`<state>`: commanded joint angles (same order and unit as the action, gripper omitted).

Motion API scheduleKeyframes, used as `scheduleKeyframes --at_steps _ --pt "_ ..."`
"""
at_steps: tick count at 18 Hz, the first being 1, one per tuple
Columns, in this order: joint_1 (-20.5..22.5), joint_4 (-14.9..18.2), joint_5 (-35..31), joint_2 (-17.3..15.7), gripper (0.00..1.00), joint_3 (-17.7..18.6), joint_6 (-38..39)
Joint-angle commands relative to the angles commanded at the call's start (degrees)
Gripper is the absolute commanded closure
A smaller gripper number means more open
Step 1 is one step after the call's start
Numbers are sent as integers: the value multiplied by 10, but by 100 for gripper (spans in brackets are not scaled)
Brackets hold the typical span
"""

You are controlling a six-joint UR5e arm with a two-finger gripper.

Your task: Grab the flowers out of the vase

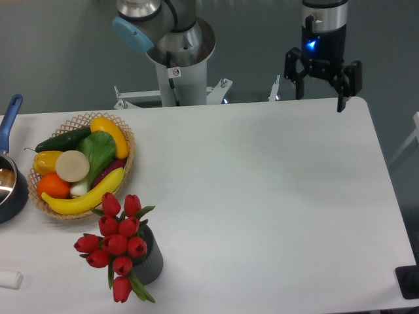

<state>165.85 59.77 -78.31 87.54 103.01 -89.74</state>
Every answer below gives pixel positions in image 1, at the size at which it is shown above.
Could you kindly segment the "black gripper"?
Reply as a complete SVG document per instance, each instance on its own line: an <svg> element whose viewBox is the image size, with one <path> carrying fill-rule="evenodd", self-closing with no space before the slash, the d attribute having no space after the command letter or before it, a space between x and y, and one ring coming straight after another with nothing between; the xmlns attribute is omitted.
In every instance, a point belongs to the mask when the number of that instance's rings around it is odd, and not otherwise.
<svg viewBox="0 0 419 314"><path fill-rule="evenodd" d="M330 80L337 76L334 87L338 94L337 112L346 108L351 97L362 89L362 62L344 62L346 25L320 33L313 33L302 26L301 51L294 47L285 54L284 77L295 85L295 98L304 96L304 77ZM303 70L298 72L297 62Z"/></svg>

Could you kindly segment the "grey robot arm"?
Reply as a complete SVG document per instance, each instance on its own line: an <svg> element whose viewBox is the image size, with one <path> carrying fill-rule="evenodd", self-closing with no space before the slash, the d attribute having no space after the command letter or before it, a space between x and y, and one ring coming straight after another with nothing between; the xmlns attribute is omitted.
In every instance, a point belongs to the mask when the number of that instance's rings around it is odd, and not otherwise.
<svg viewBox="0 0 419 314"><path fill-rule="evenodd" d="M120 40L154 63L165 107L225 103L232 81L207 85L207 61L215 50L212 27L196 15L196 1L117 1L112 25ZM344 62L347 1L303 1L301 47L285 55L283 77L304 95L306 76L336 91L337 111L362 89L360 61Z"/></svg>

